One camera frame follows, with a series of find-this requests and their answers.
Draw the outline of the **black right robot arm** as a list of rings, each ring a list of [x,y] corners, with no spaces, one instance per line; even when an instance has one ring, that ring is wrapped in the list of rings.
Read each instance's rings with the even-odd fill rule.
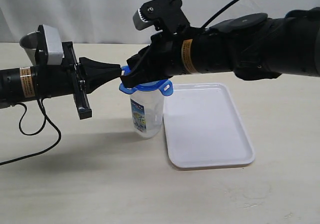
[[[320,9],[295,9],[283,18],[254,13],[209,28],[162,33],[127,60],[126,88],[174,76],[229,73],[244,81],[320,75]]]

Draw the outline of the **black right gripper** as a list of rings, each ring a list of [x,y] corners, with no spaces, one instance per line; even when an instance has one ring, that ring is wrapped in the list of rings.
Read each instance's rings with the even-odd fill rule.
[[[160,32],[151,36],[150,40],[150,46],[126,60],[130,72],[120,77],[125,88],[185,74],[182,39],[171,39]]]

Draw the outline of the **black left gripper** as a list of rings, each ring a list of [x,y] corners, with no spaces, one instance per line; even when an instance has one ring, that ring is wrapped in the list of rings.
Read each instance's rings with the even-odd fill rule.
[[[79,58],[79,65],[72,41],[62,42],[62,68],[72,86],[73,100],[80,120],[92,117],[87,94],[122,75],[120,64],[104,63],[87,57]]]

